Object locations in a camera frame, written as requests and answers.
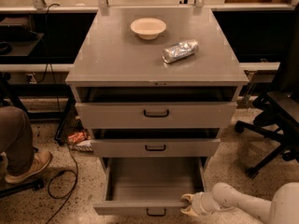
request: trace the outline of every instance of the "person's knee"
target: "person's knee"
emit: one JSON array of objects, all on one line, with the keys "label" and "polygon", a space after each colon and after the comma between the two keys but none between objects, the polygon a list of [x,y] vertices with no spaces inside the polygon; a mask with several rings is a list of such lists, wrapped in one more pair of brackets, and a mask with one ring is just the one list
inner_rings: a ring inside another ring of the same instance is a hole
[{"label": "person's knee", "polygon": [[27,114],[15,106],[5,106],[0,108],[0,117],[6,122],[13,121],[22,125],[27,120]]}]

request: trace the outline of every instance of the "drawer cabinet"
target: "drawer cabinet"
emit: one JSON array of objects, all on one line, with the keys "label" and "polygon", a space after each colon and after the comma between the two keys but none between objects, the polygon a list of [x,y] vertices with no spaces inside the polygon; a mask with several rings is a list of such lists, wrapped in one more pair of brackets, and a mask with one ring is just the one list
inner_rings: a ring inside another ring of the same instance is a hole
[{"label": "drawer cabinet", "polygon": [[[157,16],[167,24],[157,39],[131,33],[136,17]],[[205,189],[203,166],[248,83],[218,28],[208,7],[99,10],[66,79],[106,172],[99,215],[177,215],[183,194]],[[183,39],[197,39],[198,52],[164,63]]]}]

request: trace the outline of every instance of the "shoe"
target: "shoe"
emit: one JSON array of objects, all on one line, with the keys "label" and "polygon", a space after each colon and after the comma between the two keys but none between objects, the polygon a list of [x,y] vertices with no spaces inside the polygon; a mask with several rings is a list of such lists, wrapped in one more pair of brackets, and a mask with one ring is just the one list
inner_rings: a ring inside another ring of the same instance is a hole
[{"label": "shoe", "polygon": [[47,150],[41,150],[35,153],[34,160],[28,172],[22,175],[6,174],[5,180],[9,184],[21,183],[23,180],[31,175],[35,175],[44,170],[50,163],[52,155]]}]

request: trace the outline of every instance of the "bottom drawer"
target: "bottom drawer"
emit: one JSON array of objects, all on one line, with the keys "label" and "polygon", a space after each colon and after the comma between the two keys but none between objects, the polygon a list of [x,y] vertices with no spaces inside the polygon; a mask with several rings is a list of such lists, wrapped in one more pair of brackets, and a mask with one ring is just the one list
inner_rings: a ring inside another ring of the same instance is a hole
[{"label": "bottom drawer", "polygon": [[106,175],[98,215],[177,215],[188,205],[183,194],[204,191],[200,158],[109,159]]}]

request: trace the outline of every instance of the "khaki pants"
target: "khaki pants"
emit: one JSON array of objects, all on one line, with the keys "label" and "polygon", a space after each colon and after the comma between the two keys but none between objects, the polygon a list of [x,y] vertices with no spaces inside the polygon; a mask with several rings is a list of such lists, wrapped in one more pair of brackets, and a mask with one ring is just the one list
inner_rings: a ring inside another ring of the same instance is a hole
[{"label": "khaki pants", "polygon": [[14,106],[0,107],[0,154],[7,154],[11,175],[26,173],[33,162],[33,134],[27,114]]}]

